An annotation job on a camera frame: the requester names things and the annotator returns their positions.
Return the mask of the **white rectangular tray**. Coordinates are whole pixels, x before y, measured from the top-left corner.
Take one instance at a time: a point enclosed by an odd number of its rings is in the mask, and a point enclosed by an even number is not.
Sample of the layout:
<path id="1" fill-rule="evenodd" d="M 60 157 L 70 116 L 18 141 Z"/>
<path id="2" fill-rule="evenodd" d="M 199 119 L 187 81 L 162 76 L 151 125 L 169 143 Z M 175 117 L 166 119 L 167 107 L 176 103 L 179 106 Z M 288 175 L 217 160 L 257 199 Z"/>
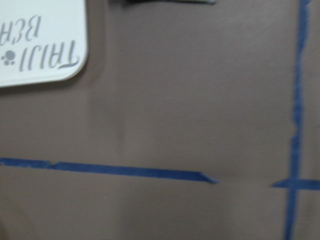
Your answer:
<path id="1" fill-rule="evenodd" d="M 68 80 L 88 53 L 87 1 L 0 2 L 2 88 Z"/>

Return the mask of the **grey folded cloth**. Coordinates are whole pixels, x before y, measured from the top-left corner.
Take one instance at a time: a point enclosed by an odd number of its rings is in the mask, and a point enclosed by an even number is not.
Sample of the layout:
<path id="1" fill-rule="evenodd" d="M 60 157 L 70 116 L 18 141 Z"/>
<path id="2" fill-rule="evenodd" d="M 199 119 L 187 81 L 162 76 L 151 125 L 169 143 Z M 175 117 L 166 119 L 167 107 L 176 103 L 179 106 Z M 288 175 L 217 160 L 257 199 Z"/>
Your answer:
<path id="1" fill-rule="evenodd" d="M 187 3 L 187 4 L 209 4 L 213 5 L 217 0 L 127 0 L 132 4 L 146 3 L 146 2 L 173 2 L 173 3 Z"/>

